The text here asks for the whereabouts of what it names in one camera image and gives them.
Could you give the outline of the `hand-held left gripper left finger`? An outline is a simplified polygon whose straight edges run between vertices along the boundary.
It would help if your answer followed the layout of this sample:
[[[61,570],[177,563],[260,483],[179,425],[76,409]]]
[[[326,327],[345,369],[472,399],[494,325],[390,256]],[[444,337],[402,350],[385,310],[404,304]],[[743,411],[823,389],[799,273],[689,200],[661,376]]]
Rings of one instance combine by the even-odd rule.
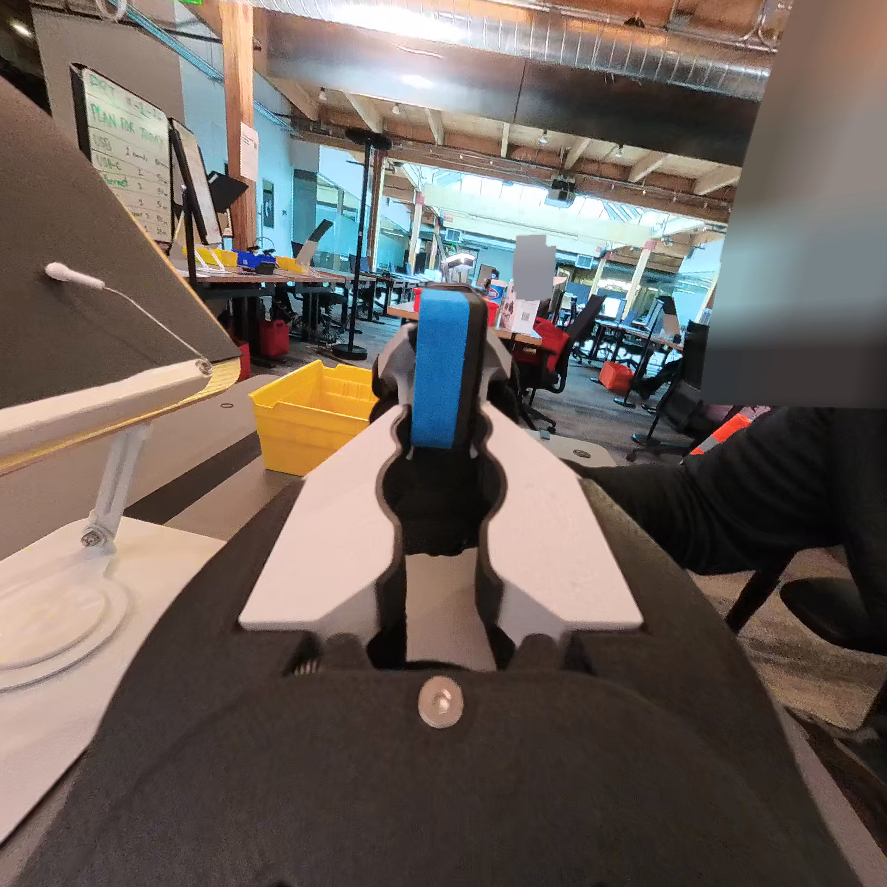
[[[305,476],[246,604],[249,632],[358,639],[377,667],[406,664],[406,567],[383,481],[404,453],[406,405],[373,421]]]

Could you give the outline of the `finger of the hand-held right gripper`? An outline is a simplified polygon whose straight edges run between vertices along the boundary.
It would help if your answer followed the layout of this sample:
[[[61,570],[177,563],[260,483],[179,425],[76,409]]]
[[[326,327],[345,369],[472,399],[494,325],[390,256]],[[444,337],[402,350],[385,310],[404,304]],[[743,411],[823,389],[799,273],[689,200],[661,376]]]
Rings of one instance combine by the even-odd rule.
[[[383,395],[393,395],[397,404],[414,400],[418,325],[399,328],[380,355],[380,384]]]
[[[485,331],[482,359],[482,402],[497,409],[515,409],[514,363],[493,328]]]

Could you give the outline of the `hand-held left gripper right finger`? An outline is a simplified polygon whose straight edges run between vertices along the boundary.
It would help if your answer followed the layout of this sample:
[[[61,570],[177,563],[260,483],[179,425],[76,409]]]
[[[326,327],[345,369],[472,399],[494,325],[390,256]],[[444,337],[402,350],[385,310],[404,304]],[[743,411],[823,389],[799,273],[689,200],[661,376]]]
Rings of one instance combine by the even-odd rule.
[[[478,515],[473,664],[494,666],[495,641],[576,632],[635,632],[632,591],[577,474],[489,402],[475,424]]]

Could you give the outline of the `blue felt eraser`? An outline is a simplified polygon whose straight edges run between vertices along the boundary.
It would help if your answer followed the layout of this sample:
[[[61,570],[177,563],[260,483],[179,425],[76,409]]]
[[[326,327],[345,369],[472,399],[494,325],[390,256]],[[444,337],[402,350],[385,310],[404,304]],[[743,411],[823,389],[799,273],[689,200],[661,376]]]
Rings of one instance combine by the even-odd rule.
[[[411,442],[426,450],[470,444],[488,309],[471,289],[427,287],[419,298]]]

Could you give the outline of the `yellow plastic bin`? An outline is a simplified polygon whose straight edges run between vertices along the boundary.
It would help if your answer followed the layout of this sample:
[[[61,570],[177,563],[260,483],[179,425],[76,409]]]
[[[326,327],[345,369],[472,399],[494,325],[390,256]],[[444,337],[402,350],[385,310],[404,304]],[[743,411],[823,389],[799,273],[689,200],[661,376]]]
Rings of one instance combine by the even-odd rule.
[[[315,360],[251,392],[265,468],[303,477],[363,432],[371,383],[370,369]]]

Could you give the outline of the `person's right forearm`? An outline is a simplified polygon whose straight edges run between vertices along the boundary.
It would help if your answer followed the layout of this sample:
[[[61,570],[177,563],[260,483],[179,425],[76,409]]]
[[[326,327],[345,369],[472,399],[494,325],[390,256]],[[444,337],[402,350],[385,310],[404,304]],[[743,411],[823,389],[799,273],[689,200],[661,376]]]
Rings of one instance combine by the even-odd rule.
[[[866,410],[781,407],[678,465],[582,468],[682,568],[761,571],[799,551],[851,563],[851,463]]]

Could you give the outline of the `wooden work table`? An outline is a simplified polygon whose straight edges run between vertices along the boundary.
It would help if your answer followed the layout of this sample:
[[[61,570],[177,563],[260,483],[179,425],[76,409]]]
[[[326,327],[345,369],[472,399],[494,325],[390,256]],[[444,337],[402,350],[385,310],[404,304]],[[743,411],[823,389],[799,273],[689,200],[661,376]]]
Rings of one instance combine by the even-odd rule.
[[[418,322],[419,312],[415,309],[415,303],[391,304],[386,309],[388,316],[396,317],[407,322]],[[492,327],[489,327],[499,339],[511,342],[519,342],[533,347],[540,347],[542,344],[541,337],[531,330],[529,333],[516,333],[508,329],[502,328],[497,321]]]

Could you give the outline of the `white printed box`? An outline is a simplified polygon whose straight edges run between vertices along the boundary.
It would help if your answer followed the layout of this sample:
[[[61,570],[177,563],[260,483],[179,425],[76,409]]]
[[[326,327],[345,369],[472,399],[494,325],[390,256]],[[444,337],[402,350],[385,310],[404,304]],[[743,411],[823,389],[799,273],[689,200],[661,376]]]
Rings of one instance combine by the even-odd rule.
[[[516,293],[515,283],[510,281],[500,301],[498,311],[499,328],[513,334],[532,333],[540,308],[547,305],[547,299],[519,298]]]

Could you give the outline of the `red chair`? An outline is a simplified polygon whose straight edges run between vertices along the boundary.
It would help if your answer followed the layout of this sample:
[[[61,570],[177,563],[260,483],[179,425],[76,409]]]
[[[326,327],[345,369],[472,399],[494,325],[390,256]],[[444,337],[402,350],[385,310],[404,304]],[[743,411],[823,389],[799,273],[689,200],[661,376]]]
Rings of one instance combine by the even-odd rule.
[[[513,352],[522,390],[553,390],[560,385],[558,366],[570,338],[566,331],[544,317],[537,317],[534,332],[539,342],[519,342]]]

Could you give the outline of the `red tray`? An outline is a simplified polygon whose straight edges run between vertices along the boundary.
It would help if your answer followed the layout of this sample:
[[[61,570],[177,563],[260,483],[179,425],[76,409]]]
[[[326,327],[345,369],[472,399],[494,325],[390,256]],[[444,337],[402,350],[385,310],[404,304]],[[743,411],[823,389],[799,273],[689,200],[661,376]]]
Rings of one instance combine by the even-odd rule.
[[[434,294],[444,292],[443,287],[424,287],[424,288],[416,288],[413,291],[414,299],[413,299],[413,308],[412,311],[418,316],[420,303],[422,297],[426,294]],[[479,296],[481,301],[484,303],[485,308],[487,310],[487,326],[494,327],[497,324],[498,312],[499,312],[499,302],[490,298],[488,294],[484,292],[474,293]]]

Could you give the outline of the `black floor stand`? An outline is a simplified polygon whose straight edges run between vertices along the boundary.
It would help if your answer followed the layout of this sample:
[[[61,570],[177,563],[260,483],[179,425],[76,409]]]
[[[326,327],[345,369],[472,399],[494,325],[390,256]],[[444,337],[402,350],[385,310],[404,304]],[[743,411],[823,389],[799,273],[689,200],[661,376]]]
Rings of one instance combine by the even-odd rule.
[[[345,129],[346,138],[355,145],[361,146],[364,150],[363,173],[362,173],[362,190],[360,194],[360,208],[358,213],[358,238],[356,258],[353,268],[352,285],[350,288],[351,305],[349,308],[348,318],[348,336],[347,340],[337,342],[332,348],[333,357],[340,362],[362,362],[367,359],[368,352],[365,347],[356,343],[357,336],[357,319],[359,304],[359,288],[362,274],[362,257],[364,252],[367,204],[369,197],[369,184],[371,174],[371,161],[373,154],[380,149],[389,149],[391,147],[390,139],[384,134],[375,132],[371,129],[360,127],[349,127]]]

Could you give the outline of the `long wooden table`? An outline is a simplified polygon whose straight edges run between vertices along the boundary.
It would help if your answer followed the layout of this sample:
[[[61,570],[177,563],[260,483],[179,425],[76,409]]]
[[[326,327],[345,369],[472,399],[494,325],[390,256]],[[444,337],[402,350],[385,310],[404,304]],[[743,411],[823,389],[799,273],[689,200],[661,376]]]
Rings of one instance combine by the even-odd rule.
[[[206,303],[225,302],[231,313],[231,331],[246,341],[254,352],[260,345],[260,299],[282,297],[293,291],[303,300],[302,340],[319,342],[319,297],[322,293],[345,292],[348,281],[333,272],[308,269],[301,272],[277,270],[272,274],[257,274],[241,269],[227,269],[218,273],[199,271],[193,279],[187,272],[179,275]]]

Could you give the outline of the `black office chair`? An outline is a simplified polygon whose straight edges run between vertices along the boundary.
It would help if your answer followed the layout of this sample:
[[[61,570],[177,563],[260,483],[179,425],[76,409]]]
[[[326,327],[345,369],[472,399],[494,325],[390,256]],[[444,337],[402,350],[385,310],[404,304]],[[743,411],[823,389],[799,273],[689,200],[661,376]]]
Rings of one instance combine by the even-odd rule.
[[[708,335],[707,325],[693,321],[688,323],[680,370],[660,399],[647,434],[632,435],[632,441],[636,445],[627,452],[628,462],[634,462],[640,453],[684,458],[714,430],[713,420],[704,415],[702,395]],[[667,425],[674,433],[687,440],[684,443],[667,443],[659,440],[655,437],[658,424]]]

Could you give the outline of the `orange traffic cone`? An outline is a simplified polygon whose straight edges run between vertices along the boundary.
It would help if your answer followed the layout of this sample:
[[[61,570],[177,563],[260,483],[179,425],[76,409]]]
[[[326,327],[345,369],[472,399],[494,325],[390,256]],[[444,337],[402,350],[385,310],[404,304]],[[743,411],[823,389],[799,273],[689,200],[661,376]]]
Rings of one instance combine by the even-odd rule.
[[[723,444],[729,437],[748,427],[752,418],[743,412],[736,413],[718,426],[709,436],[697,444],[688,456],[702,456]]]

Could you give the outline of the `narrow white board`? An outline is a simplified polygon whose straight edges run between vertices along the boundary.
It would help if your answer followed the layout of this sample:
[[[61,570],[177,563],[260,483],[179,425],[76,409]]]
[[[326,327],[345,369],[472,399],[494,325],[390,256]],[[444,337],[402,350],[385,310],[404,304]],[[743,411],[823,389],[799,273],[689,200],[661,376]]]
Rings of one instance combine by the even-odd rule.
[[[195,238],[210,248],[223,245],[207,171],[194,133],[175,118],[169,118],[170,138],[180,177],[187,192],[196,231]]]

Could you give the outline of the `white stand base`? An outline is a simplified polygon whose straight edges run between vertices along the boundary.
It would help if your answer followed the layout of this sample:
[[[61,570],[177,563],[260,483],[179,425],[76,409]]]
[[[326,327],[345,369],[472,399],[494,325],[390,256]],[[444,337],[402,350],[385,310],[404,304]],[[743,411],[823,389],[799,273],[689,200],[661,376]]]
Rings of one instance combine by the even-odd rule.
[[[2,560],[2,839],[89,746],[152,628],[222,546],[123,516],[149,431],[113,438],[88,518]]]

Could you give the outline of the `wooden board with black mat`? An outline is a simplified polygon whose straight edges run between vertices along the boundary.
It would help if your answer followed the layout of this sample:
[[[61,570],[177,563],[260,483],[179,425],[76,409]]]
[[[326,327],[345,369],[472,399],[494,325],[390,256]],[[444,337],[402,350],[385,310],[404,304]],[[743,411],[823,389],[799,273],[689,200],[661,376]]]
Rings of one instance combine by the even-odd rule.
[[[239,351],[56,122],[6,81],[1,105],[2,409],[195,360],[120,297],[48,278],[43,270],[49,262],[62,262],[134,298],[213,366],[200,393],[2,460],[2,474],[9,474],[220,394],[238,381]]]

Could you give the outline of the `white sign board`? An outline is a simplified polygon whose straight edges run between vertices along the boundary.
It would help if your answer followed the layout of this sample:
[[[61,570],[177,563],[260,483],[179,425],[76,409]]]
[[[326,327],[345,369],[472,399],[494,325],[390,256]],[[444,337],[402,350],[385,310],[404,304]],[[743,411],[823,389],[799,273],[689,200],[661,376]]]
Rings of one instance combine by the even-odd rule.
[[[161,108],[93,68],[70,67],[78,145],[163,250],[173,240],[170,121]]]

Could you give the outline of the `wooden post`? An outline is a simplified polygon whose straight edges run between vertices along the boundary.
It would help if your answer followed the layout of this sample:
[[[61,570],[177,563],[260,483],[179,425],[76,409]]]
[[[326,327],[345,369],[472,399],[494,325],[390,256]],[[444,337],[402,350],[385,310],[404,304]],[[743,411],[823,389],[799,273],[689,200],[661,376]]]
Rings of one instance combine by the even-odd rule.
[[[228,174],[247,189],[231,206],[232,245],[246,251],[256,244],[255,182],[244,175],[241,125],[254,124],[254,10],[246,2],[219,2],[224,56]]]

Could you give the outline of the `long silver duct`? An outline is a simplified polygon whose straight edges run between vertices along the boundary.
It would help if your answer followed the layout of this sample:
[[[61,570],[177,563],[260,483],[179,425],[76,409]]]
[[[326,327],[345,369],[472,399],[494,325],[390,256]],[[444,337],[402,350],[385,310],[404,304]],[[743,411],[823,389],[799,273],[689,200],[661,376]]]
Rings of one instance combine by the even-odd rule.
[[[553,2],[254,5],[265,12],[703,91],[739,94],[764,88],[776,54],[750,38],[630,25],[614,15]]]

